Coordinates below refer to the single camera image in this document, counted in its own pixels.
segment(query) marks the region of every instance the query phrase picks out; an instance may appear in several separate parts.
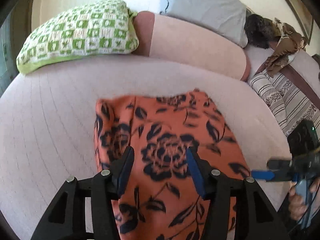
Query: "light blue pillow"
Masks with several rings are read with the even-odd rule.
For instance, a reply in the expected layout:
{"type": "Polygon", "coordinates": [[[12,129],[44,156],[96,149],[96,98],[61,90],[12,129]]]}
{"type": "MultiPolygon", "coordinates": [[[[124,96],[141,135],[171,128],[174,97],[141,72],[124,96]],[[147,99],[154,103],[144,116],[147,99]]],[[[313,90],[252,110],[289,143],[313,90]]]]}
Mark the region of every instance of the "light blue pillow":
{"type": "Polygon", "coordinates": [[[214,31],[244,48],[246,6],[239,0],[167,0],[160,14],[214,31]]]}

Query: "dark fur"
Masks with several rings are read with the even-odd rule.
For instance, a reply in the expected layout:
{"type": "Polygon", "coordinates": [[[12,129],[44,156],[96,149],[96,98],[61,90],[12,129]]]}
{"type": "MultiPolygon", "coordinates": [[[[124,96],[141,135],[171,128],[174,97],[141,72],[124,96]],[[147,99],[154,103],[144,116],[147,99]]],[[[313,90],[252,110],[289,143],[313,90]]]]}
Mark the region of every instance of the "dark fur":
{"type": "Polygon", "coordinates": [[[269,48],[269,42],[275,38],[272,30],[272,21],[257,14],[246,18],[244,30],[248,37],[248,44],[258,48],[269,48]]]}

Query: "floral pattern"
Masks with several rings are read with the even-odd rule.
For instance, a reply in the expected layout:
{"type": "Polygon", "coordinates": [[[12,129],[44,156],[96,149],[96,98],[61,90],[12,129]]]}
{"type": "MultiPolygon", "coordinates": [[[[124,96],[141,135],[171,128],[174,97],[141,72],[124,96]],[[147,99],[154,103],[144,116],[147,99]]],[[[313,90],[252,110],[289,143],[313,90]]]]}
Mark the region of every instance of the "floral pattern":
{"type": "MultiPolygon", "coordinates": [[[[186,161],[188,147],[197,147],[201,158],[229,177],[249,175],[222,113],[199,90],[174,97],[100,99],[96,114],[98,171],[109,168],[128,145],[135,151],[127,189],[113,202],[122,240],[201,238],[209,203],[195,191],[186,161]]],[[[229,217],[231,229],[236,220],[232,208],[229,217]]]]}
{"type": "Polygon", "coordinates": [[[268,105],[268,107],[270,107],[272,104],[274,104],[275,102],[279,101],[279,100],[283,100],[283,95],[276,91],[276,92],[272,92],[270,93],[266,98],[265,98],[265,102],[268,105]]]}
{"type": "Polygon", "coordinates": [[[118,160],[130,140],[131,128],[125,123],[112,126],[111,130],[106,131],[100,136],[101,146],[107,149],[110,162],[118,160]]]}
{"type": "Polygon", "coordinates": [[[186,151],[190,146],[198,147],[199,142],[190,134],[177,137],[174,134],[165,133],[156,142],[150,142],[141,150],[142,160],[147,163],[143,171],[152,180],[161,181],[169,179],[172,175],[179,179],[190,175],[186,151]]]}

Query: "bed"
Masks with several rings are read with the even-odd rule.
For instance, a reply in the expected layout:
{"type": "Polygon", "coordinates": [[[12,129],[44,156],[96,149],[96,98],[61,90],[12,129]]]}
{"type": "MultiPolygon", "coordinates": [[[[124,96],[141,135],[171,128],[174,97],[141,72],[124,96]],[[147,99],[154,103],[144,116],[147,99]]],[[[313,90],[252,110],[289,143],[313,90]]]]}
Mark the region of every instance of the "bed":
{"type": "MultiPolygon", "coordinates": [[[[206,91],[225,116],[251,169],[272,156],[290,158],[286,137],[267,105],[245,83],[190,65],[135,55],[97,56],[19,74],[0,99],[0,208],[30,239],[69,175],[96,173],[94,106],[123,94],[169,96],[206,91]]],[[[259,182],[276,209],[289,183],[259,182]]],[[[86,203],[87,230],[92,230],[86,203]]]]}

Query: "black flower print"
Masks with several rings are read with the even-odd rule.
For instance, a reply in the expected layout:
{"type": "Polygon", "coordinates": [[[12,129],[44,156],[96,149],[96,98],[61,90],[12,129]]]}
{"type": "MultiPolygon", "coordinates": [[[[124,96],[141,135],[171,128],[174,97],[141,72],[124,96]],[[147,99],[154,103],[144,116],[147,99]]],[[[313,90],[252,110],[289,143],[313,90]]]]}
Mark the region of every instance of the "black flower print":
{"type": "Polygon", "coordinates": [[[205,99],[205,101],[204,101],[204,103],[203,103],[203,106],[204,106],[204,107],[209,107],[209,106],[211,106],[212,104],[214,105],[214,102],[213,102],[212,99],[208,96],[208,94],[207,94],[207,93],[204,93],[204,95],[205,95],[206,99],[205,99]]]}
{"type": "Polygon", "coordinates": [[[179,189],[175,185],[166,182],[154,196],[150,196],[147,201],[141,203],[139,197],[139,186],[136,186],[134,189],[135,205],[133,206],[129,203],[122,202],[119,204],[120,213],[115,215],[120,233],[126,234],[131,232],[137,227],[139,221],[145,223],[146,217],[143,214],[145,212],[166,213],[166,206],[159,198],[159,195],[166,189],[177,198],[180,198],[179,189]]]}
{"type": "Polygon", "coordinates": [[[175,97],[162,97],[162,98],[156,98],[156,100],[161,103],[161,104],[167,104],[169,106],[179,106],[181,104],[181,102],[185,102],[187,99],[187,96],[182,94],[182,95],[178,95],[175,97]]]}
{"type": "Polygon", "coordinates": [[[143,171],[154,181],[171,178],[188,177],[189,170],[186,160],[186,150],[190,146],[199,146],[199,142],[190,134],[177,137],[164,133],[156,142],[150,142],[141,150],[142,160],[147,163],[143,171]]]}
{"type": "Polygon", "coordinates": [[[101,146],[107,148],[110,162],[117,160],[123,154],[130,141],[131,128],[126,123],[113,126],[100,136],[101,146]]]}
{"type": "Polygon", "coordinates": [[[179,230],[176,234],[170,237],[164,237],[164,234],[159,235],[156,240],[165,240],[165,239],[175,239],[182,232],[188,231],[188,235],[186,240],[199,240],[200,238],[200,230],[199,226],[204,225],[203,216],[204,216],[204,206],[200,201],[200,196],[198,196],[196,202],[186,207],[184,210],[180,211],[175,218],[172,220],[170,227],[174,227],[177,225],[185,224],[185,219],[189,217],[194,217],[191,223],[188,223],[181,230],[179,230]]]}

